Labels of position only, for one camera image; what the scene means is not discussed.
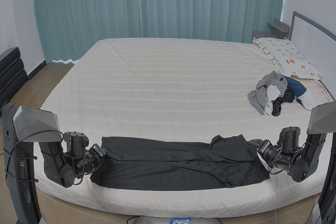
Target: gray headboard frame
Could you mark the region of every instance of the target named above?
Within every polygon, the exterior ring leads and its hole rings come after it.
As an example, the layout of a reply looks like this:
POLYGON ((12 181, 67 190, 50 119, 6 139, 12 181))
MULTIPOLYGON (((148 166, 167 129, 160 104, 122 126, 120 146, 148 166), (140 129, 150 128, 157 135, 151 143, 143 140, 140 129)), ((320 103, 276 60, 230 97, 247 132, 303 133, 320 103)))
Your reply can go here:
MULTIPOLYGON (((321 26, 318 23, 314 22, 313 20, 307 18, 306 16, 301 15, 300 13, 298 13, 296 11, 293 12, 293 16, 292 16, 292 24, 291 24, 291 28, 290 28, 290 31, 289 31, 289 40, 292 40, 292 34, 293 34, 295 17, 298 17, 301 20, 306 21, 307 23, 309 23, 310 25, 314 26, 315 28, 317 28, 318 30, 320 30, 321 32, 325 33, 327 36, 329 36, 330 38, 332 38, 333 40, 336 41, 336 35, 335 34, 333 34, 328 29, 324 28, 323 26, 321 26)), ((335 100, 334 96, 330 93, 330 91, 328 90, 328 88, 324 84, 323 84, 323 86, 325 87, 325 89, 327 90, 327 92, 330 94, 330 96, 335 100)))

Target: blue sticker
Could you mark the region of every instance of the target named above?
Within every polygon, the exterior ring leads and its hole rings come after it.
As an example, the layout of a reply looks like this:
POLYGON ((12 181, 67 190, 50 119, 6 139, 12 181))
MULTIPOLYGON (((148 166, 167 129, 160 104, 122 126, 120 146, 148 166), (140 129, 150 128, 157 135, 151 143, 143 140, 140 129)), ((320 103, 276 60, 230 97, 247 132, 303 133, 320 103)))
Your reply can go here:
POLYGON ((191 218, 172 218, 169 224, 194 224, 191 218))

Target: white bed sheet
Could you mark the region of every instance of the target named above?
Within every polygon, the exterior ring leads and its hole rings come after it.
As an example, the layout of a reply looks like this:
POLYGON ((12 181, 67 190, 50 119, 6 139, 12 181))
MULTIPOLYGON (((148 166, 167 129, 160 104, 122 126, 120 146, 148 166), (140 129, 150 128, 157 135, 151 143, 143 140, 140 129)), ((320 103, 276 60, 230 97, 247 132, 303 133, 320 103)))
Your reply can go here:
MULTIPOLYGON (((52 91, 42 109, 58 115, 61 131, 102 136, 210 143, 216 135, 243 134, 275 143, 287 126, 306 138, 310 112, 295 101, 279 117, 260 115, 249 91, 276 70, 255 44, 221 41, 120 38, 98 41, 52 91)), ((317 104, 331 101, 323 86, 305 80, 317 104)), ((158 217, 234 217, 265 212, 321 191, 330 156, 327 136, 317 171, 301 183, 285 172, 250 186, 196 191, 139 191, 100 187, 86 176, 63 188, 48 180, 35 145, 37 186, 74 204, 103 211, 158 217)))

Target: black cloth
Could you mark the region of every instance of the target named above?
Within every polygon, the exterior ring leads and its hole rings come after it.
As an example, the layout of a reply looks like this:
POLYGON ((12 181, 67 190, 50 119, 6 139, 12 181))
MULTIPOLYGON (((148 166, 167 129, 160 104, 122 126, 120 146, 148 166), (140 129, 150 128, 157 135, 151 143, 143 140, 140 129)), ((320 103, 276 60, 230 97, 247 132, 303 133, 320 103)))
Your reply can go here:
POLYGON ((99 186, 133 190, 199 190, 260 183, 270 177, 243 135, 210 144, 103 137, 106 156, 90 177, 99 186))
POLYGON ((294 100, 294 91, 292 86, 288 83, 287 89, 285 90, 285 93, 283 96, 279 96, 277 99, 273 101, 273 110, 272 115, 277 117, 281 113, 281 104, 282 103, 292 103, 294 100))

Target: pillow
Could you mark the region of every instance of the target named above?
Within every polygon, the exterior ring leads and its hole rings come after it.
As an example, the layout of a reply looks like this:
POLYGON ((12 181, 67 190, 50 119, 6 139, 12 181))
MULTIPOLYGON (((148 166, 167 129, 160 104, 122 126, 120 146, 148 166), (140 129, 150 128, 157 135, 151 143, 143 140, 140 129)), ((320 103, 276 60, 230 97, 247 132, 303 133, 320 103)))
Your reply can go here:
POLYGON ((320 80, 322 77, 313 64, 300 54, 289 39, 263 37, 255 39, 253 42, 267 54, 280 74, 301 79, 320 80))

